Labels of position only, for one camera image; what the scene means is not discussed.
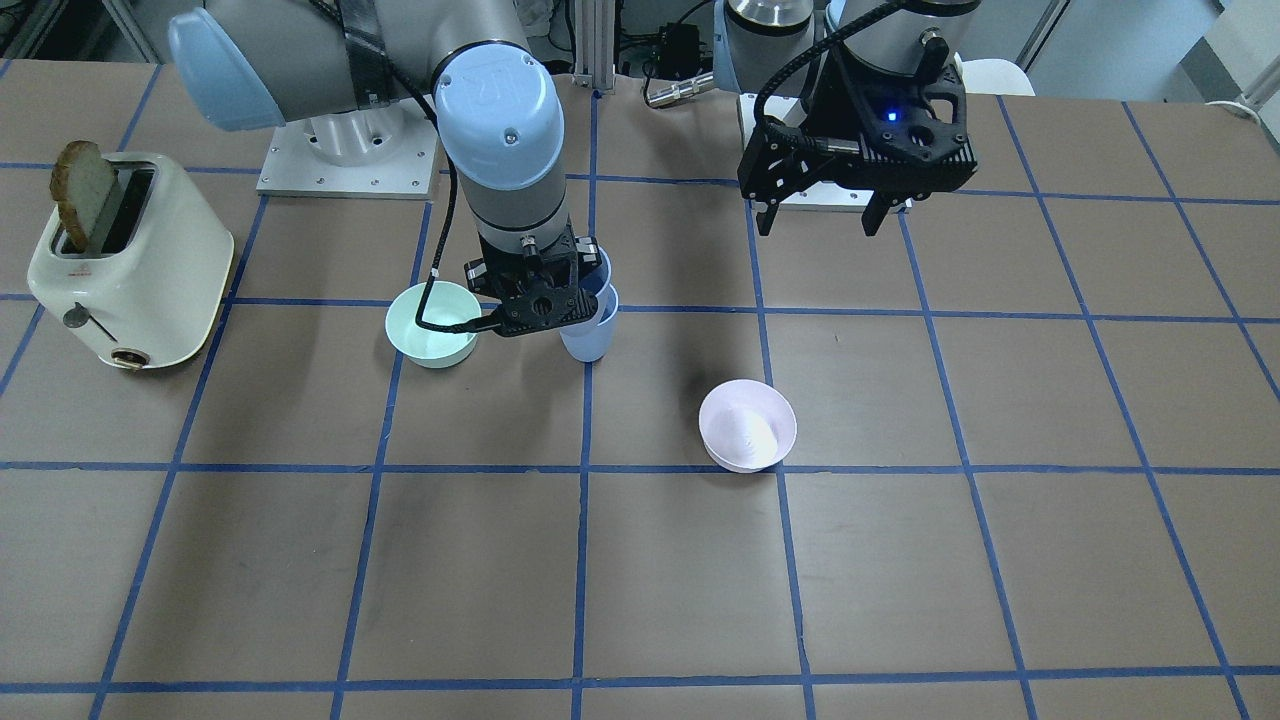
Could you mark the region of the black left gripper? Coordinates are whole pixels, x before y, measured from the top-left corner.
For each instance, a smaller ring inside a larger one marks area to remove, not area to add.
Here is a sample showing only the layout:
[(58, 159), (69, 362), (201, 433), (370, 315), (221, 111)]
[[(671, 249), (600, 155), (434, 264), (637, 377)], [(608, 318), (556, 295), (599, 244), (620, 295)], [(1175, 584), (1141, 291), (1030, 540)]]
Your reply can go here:
[(861, 228), (874, 237), (895, 208), (954, 192), (977, 173), (954, 54), (943, 40), (920, 45), (904, 73), (836, 45), (819, 60), (788, 64), (755, 94), (739, 187), (755, 202), (760, 237), (786, 199), (822, 182), (870, 195)]

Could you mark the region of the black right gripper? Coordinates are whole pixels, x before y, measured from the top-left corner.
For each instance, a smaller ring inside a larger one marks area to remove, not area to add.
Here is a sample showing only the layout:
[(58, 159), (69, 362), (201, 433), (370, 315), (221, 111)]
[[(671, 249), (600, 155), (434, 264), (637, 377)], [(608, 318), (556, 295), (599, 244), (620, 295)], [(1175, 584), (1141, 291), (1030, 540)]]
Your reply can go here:
[(463, 269), (472, 293), (495, 299), (499, 307), (463, 324), (467, 332), (493, 331), (502, 337), (577, 325), (600, 310), (582, 278), (600, 265), (593, 237), (563, 232), (548, 247), (524, 245), (507, 252), (480, 241), (483, 256)]

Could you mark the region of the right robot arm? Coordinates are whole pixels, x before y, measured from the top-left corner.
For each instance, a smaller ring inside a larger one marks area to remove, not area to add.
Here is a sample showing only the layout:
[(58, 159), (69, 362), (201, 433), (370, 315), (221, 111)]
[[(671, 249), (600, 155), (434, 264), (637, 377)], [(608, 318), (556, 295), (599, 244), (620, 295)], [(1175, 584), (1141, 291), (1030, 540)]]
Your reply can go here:
[(564, 111), (511, 1), (210, 1), (173, 17), (172, 60), (204, 117), (261, 129), (416, 101), (451, 161), (498, 307), (448, 334), (516, 337), (590, 320), (600, 263), (567, 206)]

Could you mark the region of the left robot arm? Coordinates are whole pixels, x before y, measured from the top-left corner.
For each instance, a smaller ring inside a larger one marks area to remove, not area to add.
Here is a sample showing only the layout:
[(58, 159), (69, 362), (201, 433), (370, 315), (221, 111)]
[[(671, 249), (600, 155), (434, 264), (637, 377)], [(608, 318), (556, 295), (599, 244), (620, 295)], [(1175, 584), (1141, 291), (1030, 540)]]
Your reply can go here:
[(737, 179), (769, 234), (820, 182), (865, 190), (867, 234), (908, 201), (961, 188), (978, 160), (951, 42), (974, 1), (718, 1), (717, 87), (754, 97)]

